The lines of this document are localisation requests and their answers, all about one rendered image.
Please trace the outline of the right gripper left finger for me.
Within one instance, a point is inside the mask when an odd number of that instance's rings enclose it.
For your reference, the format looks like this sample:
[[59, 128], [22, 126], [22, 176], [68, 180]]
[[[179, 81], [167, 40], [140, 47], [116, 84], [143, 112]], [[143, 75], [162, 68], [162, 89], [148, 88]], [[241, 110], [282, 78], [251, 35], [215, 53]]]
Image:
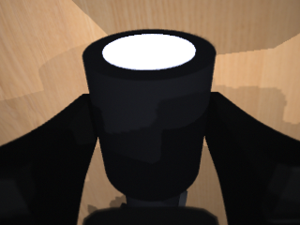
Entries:
[[89, 94], [0, 145], [0, 225], [77, 225], [98, 141]]

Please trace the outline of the black flashlight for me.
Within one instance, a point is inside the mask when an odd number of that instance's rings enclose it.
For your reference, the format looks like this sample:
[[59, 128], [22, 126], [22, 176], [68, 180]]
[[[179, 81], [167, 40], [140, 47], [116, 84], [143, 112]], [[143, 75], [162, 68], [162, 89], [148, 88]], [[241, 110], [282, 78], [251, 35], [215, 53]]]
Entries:
[[83, 51], [105, 172], [127, 207], [186, 206], [216, 55], [204, 38], [164, 29], [116, 33]]

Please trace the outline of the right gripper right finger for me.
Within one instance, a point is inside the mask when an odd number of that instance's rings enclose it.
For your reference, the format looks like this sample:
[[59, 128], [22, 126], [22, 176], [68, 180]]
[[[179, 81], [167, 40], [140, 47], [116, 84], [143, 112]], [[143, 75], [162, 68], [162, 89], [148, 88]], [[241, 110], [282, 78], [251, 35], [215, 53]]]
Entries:
[[300, 225], [300, 141], [211, 92], [204, 132], [228, 225]]

